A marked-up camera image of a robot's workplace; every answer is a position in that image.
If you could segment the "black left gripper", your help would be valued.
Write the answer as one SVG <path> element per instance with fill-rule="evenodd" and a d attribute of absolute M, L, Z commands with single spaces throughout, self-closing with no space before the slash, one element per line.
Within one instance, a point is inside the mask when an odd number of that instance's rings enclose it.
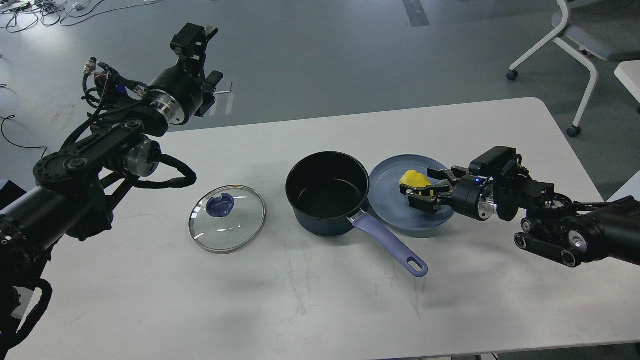
<path fill-rule="evenodd" d="M 153 104 L 166 115 L 170 125 L 183 126 L 194 116 L 203 117 L 216 103 L 215 92 L 224 79 L 221 71 L 205 78 L 204 64 L 209 41 L 218 28 L 186 23 L 170 41 L 178 60 L 150 85 Z"/>

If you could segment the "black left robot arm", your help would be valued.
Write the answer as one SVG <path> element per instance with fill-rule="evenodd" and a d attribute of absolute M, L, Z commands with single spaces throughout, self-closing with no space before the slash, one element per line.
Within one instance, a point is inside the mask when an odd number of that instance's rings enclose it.
<path fill-rule="evenodd" d="M 194 23 L 174 35 L 176 64 L 151 84 L 126 79 L 92 57 L 83 70 L 83 98 L 94 108 L 60 150 L 34 166 L 36 187 L 1 210 L 1 321 L 21 305 L 19 289 L 41 296 L 22 326 L 1 333 L 1 355 L 21 344 L 50 305 L 53 289 L 41 278 L 63 236 L 80 241 L 109 231 L 114 209 L 137 189 L 181 189 L 196 173 L 162 153 L 158 137 L 215 104 L 220 71 L 205 74 L 206 50 L 218 33 Z"/>

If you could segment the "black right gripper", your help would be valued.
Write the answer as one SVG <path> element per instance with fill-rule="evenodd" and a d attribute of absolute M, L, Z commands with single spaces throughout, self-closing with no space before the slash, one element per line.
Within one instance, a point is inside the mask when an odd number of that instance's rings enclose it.
<path fill-rule="evenodd" d="M 435 182 L 426 187 L 398 185 L 410 208 L 436 214 L 440 207 L 448 205 L 457 214 L 478 221 L 486 221 L 493 215 L 493 181 L 489 178 L 473 175 L 464 167 L 429 167 L 427 177 Z"/>

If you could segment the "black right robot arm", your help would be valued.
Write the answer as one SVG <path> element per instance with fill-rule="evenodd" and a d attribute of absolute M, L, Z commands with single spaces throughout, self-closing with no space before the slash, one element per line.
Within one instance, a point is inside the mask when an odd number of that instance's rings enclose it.
<path fill-rule="evenodd" d="M 446 206 L 478 221 L 496 215 L 507 222 L 524 210 L 521 232 L 513 239 L 519 249 L 569 268 L 606 258 L 640 262 L 639 201 L 633 196 L 613 202 L 575 202 L 556 193 L 552 183 L 533 180 L 520 166 L 430 168 L 427 175 L 438 184 L 430 184 L 414 170 L 398 183 L 411 208 L 434 214 Z"/>

